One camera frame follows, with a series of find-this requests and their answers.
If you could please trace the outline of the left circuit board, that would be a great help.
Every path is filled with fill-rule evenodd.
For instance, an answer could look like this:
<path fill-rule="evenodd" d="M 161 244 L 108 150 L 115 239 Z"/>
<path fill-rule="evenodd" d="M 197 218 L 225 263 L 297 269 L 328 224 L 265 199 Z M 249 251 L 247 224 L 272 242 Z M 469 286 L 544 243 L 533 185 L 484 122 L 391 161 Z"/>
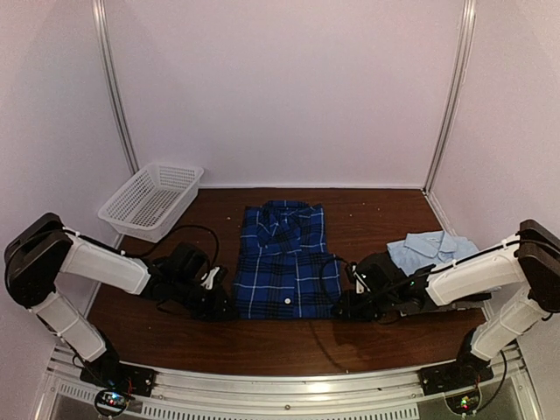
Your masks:
<path fill-rule="evenodd" d="M 120 416 L 129 406 L 132 398 L 110 389 L 100 390 L 94 397 L 94 408 L 105 417 Z"/>

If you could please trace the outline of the light blue folded shirt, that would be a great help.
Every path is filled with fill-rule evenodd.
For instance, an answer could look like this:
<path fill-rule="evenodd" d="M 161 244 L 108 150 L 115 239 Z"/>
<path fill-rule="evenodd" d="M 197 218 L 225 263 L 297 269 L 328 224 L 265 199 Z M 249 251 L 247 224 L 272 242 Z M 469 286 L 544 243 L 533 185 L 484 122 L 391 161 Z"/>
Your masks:
<path fill-rule="evenodd" d="M 479 252 L 477 246 L 463 236 L 445 231 L 408 233 L 403 240 L 387 244 L 392 262 L 407 276 L 429 266 L 461 260 Z"/>

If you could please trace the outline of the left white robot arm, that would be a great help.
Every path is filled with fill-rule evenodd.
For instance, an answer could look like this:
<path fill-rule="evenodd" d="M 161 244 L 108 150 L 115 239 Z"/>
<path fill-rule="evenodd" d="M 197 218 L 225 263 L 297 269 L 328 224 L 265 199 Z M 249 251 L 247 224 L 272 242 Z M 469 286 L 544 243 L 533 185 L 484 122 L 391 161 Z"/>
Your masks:
<path fill-rule="evenodd" d="M 222 285 L 227 269 L 192 244 L 154 256 L 117 249 L 66 226 L 46 213 L 5 248 L 4 284 L 11 299 L 36 316 L 108 389 L 120 387 L 126 371 L 111 343 L 67 297 L 68 281 L 107 285 L 157 304 L 176 303 L 201 321 L 229 321 L 237 314 Z"/>

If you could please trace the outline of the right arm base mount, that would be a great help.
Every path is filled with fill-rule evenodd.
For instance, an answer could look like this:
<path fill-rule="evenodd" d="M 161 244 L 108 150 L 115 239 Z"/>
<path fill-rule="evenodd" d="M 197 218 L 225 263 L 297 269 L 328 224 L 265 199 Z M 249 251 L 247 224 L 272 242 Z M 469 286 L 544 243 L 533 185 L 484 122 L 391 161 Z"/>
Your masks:
<path fill-rule="evenodd" d="M 494 378 L 489 360 L 482 360 L 472 352 L 472 329 L 463 339 L 454 361 L 421 368 L 418 376 L 425 396 L 474 387 Z"/>

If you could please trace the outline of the right aluminium frame post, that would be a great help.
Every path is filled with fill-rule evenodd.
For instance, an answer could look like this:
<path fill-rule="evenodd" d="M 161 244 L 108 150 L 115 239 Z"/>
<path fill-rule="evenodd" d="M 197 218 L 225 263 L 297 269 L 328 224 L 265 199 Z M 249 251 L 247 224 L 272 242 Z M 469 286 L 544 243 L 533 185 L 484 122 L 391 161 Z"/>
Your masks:
<path fill-rule="evenodd" d="M 458 44 L 451 72 L 449 91 L 430 168 L 423 184 L 423 194 L 426 197 L 431 195 L 434 188 L 439 169 L 443 163 L 445 149 L 452 133 L 452 125 L 457 114 L 460 94 L 472 53 L 476 26 L 476 9 L 477 2 L 475 0 L 465 0 L 463 2 L 463 10 L 458 28 Z"/>

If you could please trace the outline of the circuit board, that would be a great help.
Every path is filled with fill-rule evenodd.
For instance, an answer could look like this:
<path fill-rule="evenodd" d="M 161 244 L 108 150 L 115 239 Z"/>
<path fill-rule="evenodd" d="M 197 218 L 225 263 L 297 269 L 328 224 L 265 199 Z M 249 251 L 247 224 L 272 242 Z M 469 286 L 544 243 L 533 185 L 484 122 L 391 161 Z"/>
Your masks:
<path fill-rule="evenodd" d="M 447 395 L 445 403 L 451 413 L 458 416 L 469 416 L 475 412 L 480 406 L 481 394 L 479 391 L 472 390 L 469 392 Z"/>
<path fill-rule="evenodd" d="M 105 417 L 120 416 L 129 406 L 132 398 L 110 389 L 100 390 L 94 397 L 94 408 Z"/>

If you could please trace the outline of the left aluminium frame post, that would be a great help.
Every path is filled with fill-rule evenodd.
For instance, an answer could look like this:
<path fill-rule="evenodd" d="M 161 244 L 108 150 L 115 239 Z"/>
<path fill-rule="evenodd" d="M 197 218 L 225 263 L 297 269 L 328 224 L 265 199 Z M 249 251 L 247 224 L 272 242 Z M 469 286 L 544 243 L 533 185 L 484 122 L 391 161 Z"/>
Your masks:
<path fill-rule="evenodd" d="M 103 0 L 92 1 L 94 28 L 96 30 L 100 48 L 101 65 L 108 89 L 109 105 L 111 107 L 117 135 L 122 152 L 131 175 L 135 174 L 140 166 L 137 159 L 130 128 L 127 122 L 123 99 L 117 79 L 117 71 L 110 43 L 109 23 L 107 20 L 106 4 Z"/>

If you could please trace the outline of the white plastic mesh basket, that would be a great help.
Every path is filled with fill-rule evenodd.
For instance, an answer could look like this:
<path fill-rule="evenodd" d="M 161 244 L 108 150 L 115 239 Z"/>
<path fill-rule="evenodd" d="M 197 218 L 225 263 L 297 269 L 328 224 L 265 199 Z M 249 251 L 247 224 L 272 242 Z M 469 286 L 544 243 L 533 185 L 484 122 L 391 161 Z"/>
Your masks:
<path fill-rule="evenodd" d="M 204 169 L 147 164 L 99 209 L 117 233 L 151 243 L 169 234 L 195 201 Z"/>

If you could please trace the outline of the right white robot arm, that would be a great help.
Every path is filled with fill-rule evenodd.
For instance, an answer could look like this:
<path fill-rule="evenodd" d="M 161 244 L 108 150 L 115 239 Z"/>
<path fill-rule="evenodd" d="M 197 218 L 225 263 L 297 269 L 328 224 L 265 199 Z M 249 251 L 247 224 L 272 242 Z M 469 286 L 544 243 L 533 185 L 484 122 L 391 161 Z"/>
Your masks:
<path fill-rule="evenodd" d="M 463 258 L 404 271 L 389 253 L 377 253 L 348 264 L 346 274 L 354 287 L 332 307 L 332 315 L 344 320 L 456 310 L 488 300 L 501 286 L 518 285 L 497 314 L 465 336 L 448 370 L 460 387 L 503 347 L 559 311 L 559 239 L 532 219 L 522 221 L 516 234 Z"/>

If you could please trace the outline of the blue plaid long sleeve shirt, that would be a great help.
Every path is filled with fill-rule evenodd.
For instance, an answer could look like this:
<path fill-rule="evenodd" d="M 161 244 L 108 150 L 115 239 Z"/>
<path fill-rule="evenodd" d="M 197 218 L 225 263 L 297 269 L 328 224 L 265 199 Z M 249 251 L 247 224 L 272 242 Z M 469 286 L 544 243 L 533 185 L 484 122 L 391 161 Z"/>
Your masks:
<path fill-rule="evenodd" d="M 241 319 L 329 319 L 342 292 L 340 260 L 327 247 L 322 205 L 271 200 L 241 224 L 233 300 Z"/>

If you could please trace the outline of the aluminium frame post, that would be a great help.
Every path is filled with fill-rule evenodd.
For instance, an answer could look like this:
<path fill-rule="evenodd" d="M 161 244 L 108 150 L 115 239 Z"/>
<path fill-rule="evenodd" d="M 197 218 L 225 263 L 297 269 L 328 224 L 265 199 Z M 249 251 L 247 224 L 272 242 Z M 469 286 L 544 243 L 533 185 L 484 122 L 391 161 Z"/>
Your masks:
<path fill-rule="evenodd" d="M 101 65 L 108 89 L 109 105 L 111 107 L 117 135 L 122 152 L 131 175 L 135 174 L 140 166 L 137 159 L 130 128 L 127 122 L 123 99 L 117 79 L 117 71 L 110 43 L 109 23 L 107 20 L 106 4 L 103 0 L 92 1 L 94 28 L 96 30 L 100 48 Z"/>
<path fill-rule="evenodd" d="M 445 149 L 452 133 L 452 125 L 457 114 L 460 94 L 472 53 L 476 26 L 476 9 L 477 2 L 475 0 L 465 0 L 463 2 L 463 10 L 458 28 L 458 44 L 451 72 L 449 91 L 430 168 L 423 184 L 423 194 L 426 197 L 431 195 L 434 188 L 439 169 L 443 163 Z"/>

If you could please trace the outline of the right circuit board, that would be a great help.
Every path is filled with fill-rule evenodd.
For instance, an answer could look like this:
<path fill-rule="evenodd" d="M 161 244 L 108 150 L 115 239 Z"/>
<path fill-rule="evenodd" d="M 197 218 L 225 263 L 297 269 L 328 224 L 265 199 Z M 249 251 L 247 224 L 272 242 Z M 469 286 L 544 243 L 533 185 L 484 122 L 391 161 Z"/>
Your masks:
<path fill-rule="evenodd" d="M 445 403 L 451 413 L 458 416 L 469 416 L 475 412 L 480 406 L 481 394 L 479 391 L 472 390 L 469 392 L 447 395 Z"/>

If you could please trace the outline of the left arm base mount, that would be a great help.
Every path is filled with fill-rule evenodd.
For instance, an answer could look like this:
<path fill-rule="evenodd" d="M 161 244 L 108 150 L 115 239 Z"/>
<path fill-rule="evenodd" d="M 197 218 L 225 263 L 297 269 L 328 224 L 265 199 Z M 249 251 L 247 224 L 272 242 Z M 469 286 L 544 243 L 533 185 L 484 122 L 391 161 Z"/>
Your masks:
<path fill-rule="evenodd" d="M 92 361 L 76 354 L 82 365 L 80 379 L 126 396 L 151 396 L 156 371 L 122 363 L 112 344 L 108 342 L 101 355 Z"/>

